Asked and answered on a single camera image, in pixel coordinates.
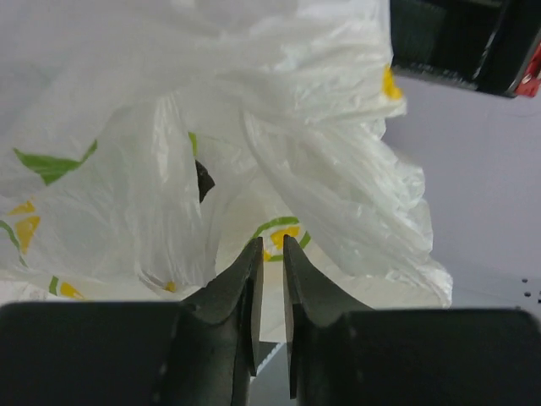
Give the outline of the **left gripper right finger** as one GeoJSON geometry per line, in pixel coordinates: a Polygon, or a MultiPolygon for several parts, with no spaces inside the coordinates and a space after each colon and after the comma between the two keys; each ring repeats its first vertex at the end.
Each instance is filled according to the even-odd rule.
{"type": "Polygon", "coordinates": [[[540,325],[519,309],[374,310],[283,239],[299,405],[537,405],[540,325]]]}

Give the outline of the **dark brown fake fruit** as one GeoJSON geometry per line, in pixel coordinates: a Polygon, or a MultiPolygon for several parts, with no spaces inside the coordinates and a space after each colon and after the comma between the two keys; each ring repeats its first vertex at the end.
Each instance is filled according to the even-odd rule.
{"type": "Polygon", "coordinates": [[[195,161],[195,167],[199,189],[199,202],[202,203],[208,192],[215,186],[215,181],[200,161],[195,161]]]}

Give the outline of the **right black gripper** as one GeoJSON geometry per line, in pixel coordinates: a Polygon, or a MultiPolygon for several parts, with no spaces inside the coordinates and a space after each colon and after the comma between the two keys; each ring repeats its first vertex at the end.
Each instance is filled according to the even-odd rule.
{"type": "Polygon", "coordinates": [[[393,70],[492,96],[540,89],[538,1],[390,2],[393,70]]]}

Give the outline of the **white lemon-print plastic bag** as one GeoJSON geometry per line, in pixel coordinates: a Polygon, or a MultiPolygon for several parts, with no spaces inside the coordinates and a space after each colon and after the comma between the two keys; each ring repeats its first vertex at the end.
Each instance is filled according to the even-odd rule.
{"type": "Polygon", "coordinates": [[[181,299],[262,238],[279,342],[291,236],[369,306],[450,306],[392,57],[387,1],[2,2],[2,302],[181,299]]]}

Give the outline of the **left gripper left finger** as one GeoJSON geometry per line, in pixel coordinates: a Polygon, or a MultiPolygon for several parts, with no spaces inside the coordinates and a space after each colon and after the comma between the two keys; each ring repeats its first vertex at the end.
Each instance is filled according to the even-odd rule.
{"type": "Polygon", "coordinates": [[[4,405],[245,405],[257,371],[263,242],[180,301],[1,308],[4,405]]]}

